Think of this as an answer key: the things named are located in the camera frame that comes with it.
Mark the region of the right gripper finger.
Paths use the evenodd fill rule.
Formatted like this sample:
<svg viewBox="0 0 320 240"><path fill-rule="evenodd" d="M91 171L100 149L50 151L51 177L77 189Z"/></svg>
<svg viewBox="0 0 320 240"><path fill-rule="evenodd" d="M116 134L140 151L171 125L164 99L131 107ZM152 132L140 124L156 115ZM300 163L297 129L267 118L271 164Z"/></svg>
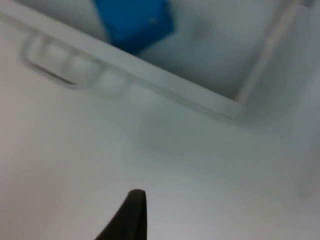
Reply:
<svg viewBox="0 0 320 240"><path fill-rule="evenodd" d="M146 240L147 196L142 189L128 192L122 205L96 240Z"/></svg>

